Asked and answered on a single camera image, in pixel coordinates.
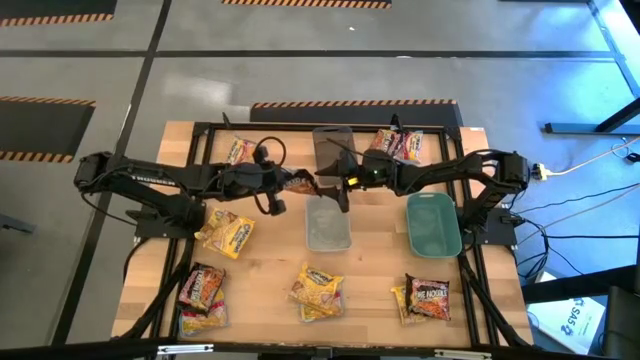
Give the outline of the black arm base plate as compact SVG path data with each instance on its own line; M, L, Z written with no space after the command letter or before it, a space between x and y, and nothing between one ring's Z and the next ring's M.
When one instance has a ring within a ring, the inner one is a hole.
M507 209L494 208L488 213L487 221L473 233L464 232L462 243L471 245L515 245L515 228L521 224L520 220L511 215Z
M185 219L162 216L149 207L126 211L136 225L135 235L144 238L191 238L203 226L205 214L203 206L197 206Z

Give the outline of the yellow creamy chicken ramen pack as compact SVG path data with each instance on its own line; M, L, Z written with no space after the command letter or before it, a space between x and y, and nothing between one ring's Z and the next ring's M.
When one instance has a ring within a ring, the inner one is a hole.
M204 248L237 259L254 227L254 220L226 209L214 208L209 219L194 236Z
M322 314L337 315L337 294L343 281L343 276L332 275L304 263L287 297Z
M427 317L421 314L415 314L408 310L406 305L406 287L405 286L395 286L391 288L391 292L393 293L396 305L398 307L400 321L402 326L415 325L419 323L424 323L428 320Z

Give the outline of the black overhead rig bar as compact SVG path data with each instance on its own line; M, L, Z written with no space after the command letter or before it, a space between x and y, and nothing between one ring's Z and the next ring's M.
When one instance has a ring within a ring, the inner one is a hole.
M607 356L576 355L543 351L535 347L505 347L478 345L470 348L429 348L429 347L331 347L331 346L287 346L270 344L241 343L198 343L178 342L174 338L117 339L103 342L48 345L30 348L0 350L0 360L37 359L45 360L119 360L157 356L161 345L213 344L213 352L242 352L270 354L302 354L317 358L336 356L398 356L434 357L435 349L469 350L492 354L493 360L619 360Z

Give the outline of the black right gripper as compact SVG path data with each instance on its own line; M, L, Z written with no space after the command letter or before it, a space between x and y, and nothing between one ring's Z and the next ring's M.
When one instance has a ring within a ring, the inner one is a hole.
M319 194L330 198L340 198L343 213L350 210L348 193L352 190L369 188L397 188L398 170L401 163L380 150L367 149L363 153L345 149L340 161L317 170L318 176L340 176L341 187L321 187Z

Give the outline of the pale grey plastic bin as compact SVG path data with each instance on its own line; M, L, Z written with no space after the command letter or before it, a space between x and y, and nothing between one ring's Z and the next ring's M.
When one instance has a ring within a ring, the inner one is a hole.
M306 244L314 252L346 251L352 245L349 216L328 197L306 201Z

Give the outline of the black fire noodle pack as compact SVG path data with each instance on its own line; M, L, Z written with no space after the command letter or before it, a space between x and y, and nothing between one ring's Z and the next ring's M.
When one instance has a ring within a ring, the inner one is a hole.
M195 263L179 292L178 307L197 314L207 314L225 277L226 270L223 268Z
M404 158L405 142L408 140L407 132L398 132L390 129L379 129L371 141L371 150L380 150L396 158Z
M449 282L405 274L405 306L411 314L450 321Z
M284 176L283 189L303 195L317 195L318 185L314 176L307 170L302 170L303 173L299 176Z

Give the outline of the orange snack packet top-left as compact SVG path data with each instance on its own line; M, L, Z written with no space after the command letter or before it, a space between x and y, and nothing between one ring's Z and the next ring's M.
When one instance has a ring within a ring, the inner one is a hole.
M256 143L254 141L235 136L227 154L226 162L232 165L252 163L255 149Z

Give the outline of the black desk frame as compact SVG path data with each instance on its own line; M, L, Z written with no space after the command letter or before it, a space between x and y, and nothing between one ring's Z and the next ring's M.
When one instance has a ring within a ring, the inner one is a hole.
M601 35L613 60L624 78L634 100L616 111L614 114L597 124L587 123L558 123L551 122L544 125L544 132L556 135L613 135L613 136L640 136L640 125L629 122L640 116L640 83L634 78L631 69L627 65L614 37L605 23L595 0L585 0L591 15L598 25Z

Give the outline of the silver rig bracket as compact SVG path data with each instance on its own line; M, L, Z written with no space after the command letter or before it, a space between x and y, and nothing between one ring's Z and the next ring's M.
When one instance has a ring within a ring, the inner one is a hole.
M157 348L157 356L173 356L181 354L208 353L215 349L213 344L175 344L161 345Z
M455 349L435 349L434 357L449 360L493 360L491 353Z

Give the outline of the smoky translucent plastic bin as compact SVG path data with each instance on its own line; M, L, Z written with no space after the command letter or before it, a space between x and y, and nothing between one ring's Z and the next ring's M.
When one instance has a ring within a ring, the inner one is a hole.
M340 159L345 148L355 149L352 129L348 126L325 126L312 131L316 168L324 169Z

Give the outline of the green plastic bin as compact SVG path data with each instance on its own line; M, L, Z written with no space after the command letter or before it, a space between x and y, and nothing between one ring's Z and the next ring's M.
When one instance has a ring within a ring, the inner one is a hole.
M462 250L453 199L441 192L412 194L406 205L407 232L412 253L423 258L452 258Z

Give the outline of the orange snack packet top-right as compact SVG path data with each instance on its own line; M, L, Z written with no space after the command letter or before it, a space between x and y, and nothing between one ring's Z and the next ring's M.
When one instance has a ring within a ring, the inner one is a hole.
M422 131L410 131L403 133L401 159L408 162L419 163L422 140Z

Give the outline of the grey furniture foot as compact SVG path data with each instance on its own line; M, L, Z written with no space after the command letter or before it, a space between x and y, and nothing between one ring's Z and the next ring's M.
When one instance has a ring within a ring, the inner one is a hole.
M27 234L32 234L35 230L35 226L16 218L0 214L0 228L7 230L15 230Z

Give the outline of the white printed cardboard box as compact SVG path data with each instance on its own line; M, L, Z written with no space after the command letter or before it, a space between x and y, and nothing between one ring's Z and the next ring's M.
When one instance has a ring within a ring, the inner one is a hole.
M559 279L543 271L532 284ZM578 355L602 355L607 296L570 298L526 304L533 329L559 350Z

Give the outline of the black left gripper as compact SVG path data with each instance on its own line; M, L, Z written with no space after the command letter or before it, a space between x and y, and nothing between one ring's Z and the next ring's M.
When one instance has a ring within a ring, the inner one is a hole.
M284 201L277 197L279 192L279 196L283 199L300 197L299 193L283 190L284 176L299 176L303 170L282 167L286 158L286 147L283 143L280 145L283 157L279 162L269 160L268 149L262 142L258 142L253 153L253 163L240 163L233 166L233 200L252 197L262 214L276 216L286 211Z

